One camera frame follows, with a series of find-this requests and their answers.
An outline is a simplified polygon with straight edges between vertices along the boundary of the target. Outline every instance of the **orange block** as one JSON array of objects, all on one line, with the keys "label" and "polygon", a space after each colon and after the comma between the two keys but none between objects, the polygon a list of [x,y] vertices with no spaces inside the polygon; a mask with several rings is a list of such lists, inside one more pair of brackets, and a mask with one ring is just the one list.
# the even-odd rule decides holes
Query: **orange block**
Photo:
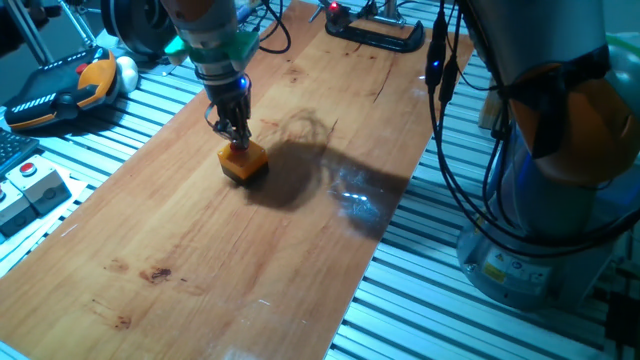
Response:
[{"label": "orange block", "polygon": [[244,151],[233,150],[228,143],[218,152],[218,159],[222,172],[240,185],[247,185],[269,172],[267,152],[253,141],[249,141]]}]

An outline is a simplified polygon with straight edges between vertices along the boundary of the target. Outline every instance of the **wood grain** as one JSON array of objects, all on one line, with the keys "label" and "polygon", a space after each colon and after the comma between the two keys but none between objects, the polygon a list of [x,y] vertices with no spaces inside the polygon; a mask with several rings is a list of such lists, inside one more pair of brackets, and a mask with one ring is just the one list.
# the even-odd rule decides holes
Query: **wood grain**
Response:
[{"label": "wood grain", "polygon": [[426,46],[332,38],[314,10],[294,2],[291,51],[248,69],[268,177],[222,175],[199,94],[0,280],[2,341],[31,359],[322,358],[431,127]]}]

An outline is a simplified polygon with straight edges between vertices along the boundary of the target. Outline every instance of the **warning label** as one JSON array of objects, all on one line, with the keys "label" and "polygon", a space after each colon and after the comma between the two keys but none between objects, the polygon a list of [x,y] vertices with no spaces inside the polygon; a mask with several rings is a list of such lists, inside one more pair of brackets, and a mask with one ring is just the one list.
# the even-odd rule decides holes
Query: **warning label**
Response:
[{"label": "warning label", "polygon": [[480,233],[480,230],[478,228],[482,227],[483,224],[484,224],[484,218],[482,216],[478,216],[478,219],[476,220],[475,230],[473,230],[474,235],[478,235]]},{"label": "warning label", "polygon": [[482,272],[516,291],[539,294],[544,288],[551,268],[523,262],[500,249],[489,251]]}]

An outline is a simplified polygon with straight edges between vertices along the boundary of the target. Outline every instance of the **green part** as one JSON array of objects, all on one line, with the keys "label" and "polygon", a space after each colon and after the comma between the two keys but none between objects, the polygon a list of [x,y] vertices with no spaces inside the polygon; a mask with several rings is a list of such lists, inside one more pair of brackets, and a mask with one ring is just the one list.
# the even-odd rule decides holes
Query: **green part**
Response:
[{"label": "green part", "polygon": [[221,51],[219,47],[215,49],[191,48],[189,50],[189,57],[194,63],[209,64],[226,59],[227,54]]},{"label": "green part", "polygon": [[628,42],[620,39],[617,36],[607,35],[607,43],[611,45],[620,46],[621,48],[625,48],[630,52],[634,53],[635,55],[637,55],[638,57],[640,57],[640,48],[629,44]]},{"label": "green part", "polygon": [[233,41],[222,45],[219,49],[225,52],[230,60],[244,61],[255,52],[256,44],[260,41],[259,34],[253,31],[240,31],[236,33]]},{"label": "green part", "polygon": [[182,56],[189,51],[187,44],[180,39],[179,36],[176,36],[171,40],[169,45],[164,48],[164,53],[168,56]]}]

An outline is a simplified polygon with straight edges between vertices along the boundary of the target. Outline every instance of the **metal post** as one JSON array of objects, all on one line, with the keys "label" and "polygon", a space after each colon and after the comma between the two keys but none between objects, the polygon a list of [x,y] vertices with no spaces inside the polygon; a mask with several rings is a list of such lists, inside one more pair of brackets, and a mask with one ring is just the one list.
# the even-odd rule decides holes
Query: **metal post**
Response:
[{"label": "metal post", "polygon": [[82,41],[84,41],[84,44],[88,48],[94,47],[96,45],[96,38],[91,33],[91,29],[89,29],[89,26],[84,21],[84,19],[82,19],[79,15],[76,16],[76,14],[74,14],[71,9],[69,9],[69,5],[67,5],[67,3],[65,3],[63,0],[58,0],[58,3],[60,4],[60,7],[62,7],[62,11],[64,11],[65,15],[67,15],[67,17],[71,21],[73,27],[75,27],[76,31],[78,31],[78,34],[80,34],[80,37],[82,38]]},{"label": "metal post", "polygon": [[398,13],[397,4],[398,0],[387,0],[380,15],[374,17],[373,20],[387,25],[404,27],[407,21]]},{"label": "metal post", "polygon": [[52,63],[53,57],[42,41],[38,29],[31,21],[29,13],[22,5],[22,2],[20,0],[3,0],[3,2],[38,64],[45,66]]}]

